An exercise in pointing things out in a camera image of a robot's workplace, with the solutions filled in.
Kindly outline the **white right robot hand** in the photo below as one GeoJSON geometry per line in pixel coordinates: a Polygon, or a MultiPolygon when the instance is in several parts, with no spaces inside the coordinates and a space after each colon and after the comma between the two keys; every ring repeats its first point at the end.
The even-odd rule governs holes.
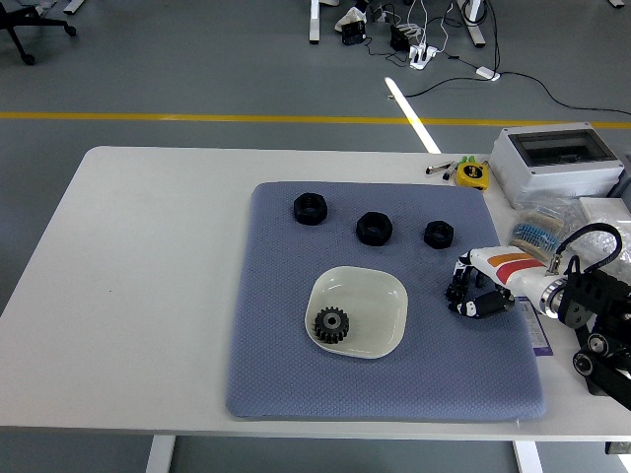
{"type": "Polygon", "coordinates": [[[515,246],[483,247],[458,258],[446,297],[451,311],[469,318],[508,310],[519,297],[556,317],[565,286],[563,277],[515,246]]]}

